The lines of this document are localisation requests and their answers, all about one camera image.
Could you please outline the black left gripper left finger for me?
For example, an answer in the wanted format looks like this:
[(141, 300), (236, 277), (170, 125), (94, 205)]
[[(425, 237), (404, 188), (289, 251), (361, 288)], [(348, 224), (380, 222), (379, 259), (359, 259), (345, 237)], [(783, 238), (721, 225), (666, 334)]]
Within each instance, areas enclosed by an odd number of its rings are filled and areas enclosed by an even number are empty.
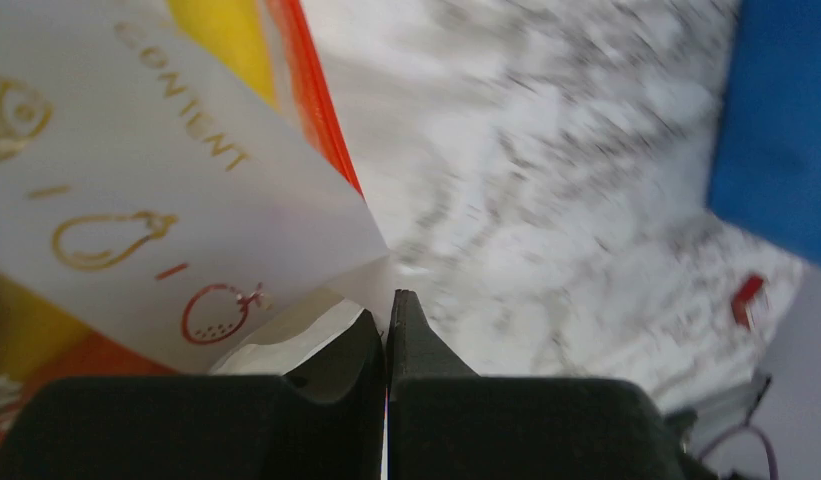
[(368, 312), (284, 375), (66, 378), (22, 410), (0, 479), (375, 479), (384, 389)]

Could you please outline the yellow fake squash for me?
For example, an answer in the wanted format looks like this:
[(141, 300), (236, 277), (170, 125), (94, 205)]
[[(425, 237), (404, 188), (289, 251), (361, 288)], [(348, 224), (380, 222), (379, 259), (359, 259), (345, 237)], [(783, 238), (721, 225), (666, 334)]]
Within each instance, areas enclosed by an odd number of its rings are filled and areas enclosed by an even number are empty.
[(168, 0), (178, 27), (267, 104), (277, 98), (271, 55), (255, 0)]

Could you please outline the clear zip top bag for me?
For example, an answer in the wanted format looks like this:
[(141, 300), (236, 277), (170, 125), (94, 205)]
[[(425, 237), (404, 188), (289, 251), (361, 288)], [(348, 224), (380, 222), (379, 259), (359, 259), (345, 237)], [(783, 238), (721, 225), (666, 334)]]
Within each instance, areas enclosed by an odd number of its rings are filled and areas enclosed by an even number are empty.
[(0, 445), (46, 384), (205, 374), (325, 289), (389, 328), (389, 252), (303, 6), (257, 1), (278, 106), (167, 1), (0, 1)]

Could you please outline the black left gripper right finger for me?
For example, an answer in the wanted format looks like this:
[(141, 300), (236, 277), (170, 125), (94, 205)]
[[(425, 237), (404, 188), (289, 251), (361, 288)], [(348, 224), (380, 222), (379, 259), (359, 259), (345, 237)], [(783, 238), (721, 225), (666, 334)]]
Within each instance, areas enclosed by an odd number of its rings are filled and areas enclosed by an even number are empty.
[(678, 442), (636, 385), (476, 374), (394, 297), (388, 473), (393, 479), (681, 479)]

